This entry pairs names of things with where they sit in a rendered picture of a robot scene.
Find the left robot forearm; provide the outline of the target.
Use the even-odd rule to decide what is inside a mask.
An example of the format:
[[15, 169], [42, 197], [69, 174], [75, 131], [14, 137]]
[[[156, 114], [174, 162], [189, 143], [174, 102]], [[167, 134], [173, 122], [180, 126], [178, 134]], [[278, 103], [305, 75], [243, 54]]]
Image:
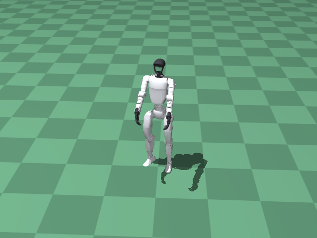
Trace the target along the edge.
[[168, 112], [171, 112], [171, 115], [172, 115], [173, 99], [174, 99], [174, 97], [172, 97], [172, 101], [168, 101], [166, 103], [167, 106], [166, 106], [166, 115], [165, 116], [167, 116]]

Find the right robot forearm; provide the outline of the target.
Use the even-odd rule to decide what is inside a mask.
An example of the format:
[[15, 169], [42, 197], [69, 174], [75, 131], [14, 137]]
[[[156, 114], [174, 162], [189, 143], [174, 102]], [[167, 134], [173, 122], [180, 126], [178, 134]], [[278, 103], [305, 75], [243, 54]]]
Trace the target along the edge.
[[[137, 104], [136, 104], [136, 108], [138, 108], [139, 112], [141, 112], [141, 108], [142, 108], [142, 103], [143, 103], [144, 99], [142, 97], [139, 97], [138, 96], [138, 99], [137, 99]], [[134, 110], [135, 111], [135, 110]]]

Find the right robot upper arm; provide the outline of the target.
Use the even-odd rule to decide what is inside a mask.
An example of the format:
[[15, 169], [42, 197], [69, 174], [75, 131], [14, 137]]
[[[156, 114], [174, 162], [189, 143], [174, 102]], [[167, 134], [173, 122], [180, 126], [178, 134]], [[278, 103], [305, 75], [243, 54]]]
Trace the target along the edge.
[[139, 97], [145, 98], [146, 97], [146, 90], [149, 83], [149, 75], [145, 75], [142, 79], [141, 91], [139, 92]]

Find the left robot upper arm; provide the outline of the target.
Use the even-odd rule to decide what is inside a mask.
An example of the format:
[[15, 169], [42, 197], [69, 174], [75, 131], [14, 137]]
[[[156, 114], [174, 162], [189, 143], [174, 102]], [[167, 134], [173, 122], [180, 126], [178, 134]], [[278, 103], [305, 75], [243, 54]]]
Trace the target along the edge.
[[166, 100], [172, 101], [172, 97], [174, 94], [174, 89], [175, 89], [176, 83], [173, 79], [168, 78], [167, 84], [169, 85], [169, 87], [168, 87], [168, 95], [166, 96]]

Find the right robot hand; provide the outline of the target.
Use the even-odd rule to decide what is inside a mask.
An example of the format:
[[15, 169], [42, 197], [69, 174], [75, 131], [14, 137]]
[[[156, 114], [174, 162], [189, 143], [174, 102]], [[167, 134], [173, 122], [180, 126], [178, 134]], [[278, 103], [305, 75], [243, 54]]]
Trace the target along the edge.
[[140, 123], [139, 123], [139, 114], [140, 114], [140, 112], [138, 111], [139, 109], [138, 108], [136, 108], [135, 109], [135, 112], [134, 112], [134, 114], [135, 114], [135, 121], [136, 121], [136, 123], [138, 124], [138, 125], [141, 125]]

